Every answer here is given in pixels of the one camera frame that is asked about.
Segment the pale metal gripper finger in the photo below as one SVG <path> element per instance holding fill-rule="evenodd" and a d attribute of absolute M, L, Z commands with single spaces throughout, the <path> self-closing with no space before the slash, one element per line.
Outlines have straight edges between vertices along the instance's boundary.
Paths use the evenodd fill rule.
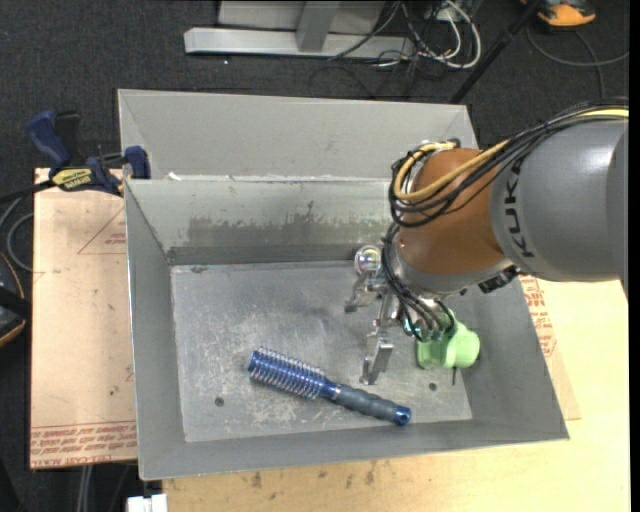
<path fill-rule="evenodd" d="M 372 332 L 366 336 L 366 351 L 362 363 L 360 382 L 374 385 L 381 373 L 387 370 L 394 343 L 385 331 Z"/>
<path fill-rule="evenodd" d="M 374 301 L 374 293 L 368 290 L 369 278 L 361 274 L 352 287 L 352 294 L 344 305 L 345 313 L 354 313 L 361 307 L 368 307 Z"/>

